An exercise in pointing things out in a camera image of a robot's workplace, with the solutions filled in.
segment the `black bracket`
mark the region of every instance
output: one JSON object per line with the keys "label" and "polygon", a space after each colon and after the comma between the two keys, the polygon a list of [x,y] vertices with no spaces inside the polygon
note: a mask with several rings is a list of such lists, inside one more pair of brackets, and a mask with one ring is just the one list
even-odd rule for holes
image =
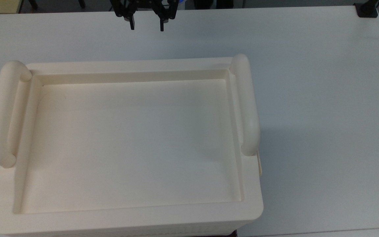
{"label": "black bracket", "polygon": [[130,22],[131,30],[134,30],[134,13],[138,5],[150,6],[160,19],[161,31],[164,30],[164,23],[167,23],[169,19],[175,19],[179,4],[179,0],[167,0],[169,7],[165,8],[162,0],[129,0],[128,6],[126,6],[126,1],[122,3],[121,0],[110,0],[110,2],[116,16],[124,17],[125,21]]}
{"label": "black bracket", "polygon": [[359,17],[376,18],[378,16],[378,12],[376,11],[378,1],[379,0],[369,0],[366,3],[354,3],[353,5],[356,7],[356,13]]}

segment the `chair leg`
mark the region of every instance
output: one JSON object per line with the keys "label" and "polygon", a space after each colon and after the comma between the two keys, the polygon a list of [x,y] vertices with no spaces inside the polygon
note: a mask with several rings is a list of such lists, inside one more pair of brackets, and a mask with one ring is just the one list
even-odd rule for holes
{"label": "chair leg", "polygon": [[80,3],[81,8],[86,7],[86,3],[84,2],[84,0],[78,0],[78,3]]}
{"label": "chair leg", "polygon": [[32,5],[33,9],[37,9],[38,8],[38,4],[36,3],[36,0],[29,0],[29,3],[30,3],[30,5]]}

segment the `plastic container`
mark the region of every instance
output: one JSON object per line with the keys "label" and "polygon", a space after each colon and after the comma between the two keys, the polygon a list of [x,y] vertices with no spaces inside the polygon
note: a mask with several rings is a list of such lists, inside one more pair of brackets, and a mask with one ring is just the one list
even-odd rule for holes
{"label": "plastic container", "polygon": [[263,210],[245,55],[8,62],[0,74],[0,233],[230,234]]}

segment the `curved handle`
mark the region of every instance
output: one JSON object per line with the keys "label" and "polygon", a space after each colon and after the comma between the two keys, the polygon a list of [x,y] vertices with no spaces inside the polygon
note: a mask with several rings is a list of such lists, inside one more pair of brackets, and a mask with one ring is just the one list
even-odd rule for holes
{"label": "curved handle", "polygon": [[255,102],[251,69],[245,54],[233,57],[230,72],[236,76],[242,114],[243,143],[241,152],[245,156],[253,156],[260,144],[260,119]]}
{"label": "curved handle", "polygon": [[0,165],[10,168],[15,164],[15,156],[8,146],[8,130],[13,113],[18,81],[29,81],[32,73],[19,61],[9,61],[0,72]]}

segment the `white table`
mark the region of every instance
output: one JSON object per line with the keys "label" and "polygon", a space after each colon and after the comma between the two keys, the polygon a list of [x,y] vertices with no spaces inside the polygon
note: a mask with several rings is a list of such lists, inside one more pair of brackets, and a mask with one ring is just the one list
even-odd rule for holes
{"label": "white table", "polygon": [[353,6],[0,15],[0,69],[247,54],[264,212],[240,237],[379,228],[379,18]]}
{"label": "white table", "polygon": [[379,229],[333,231],[308,234],[273,235],[273,237],[379,237]]}

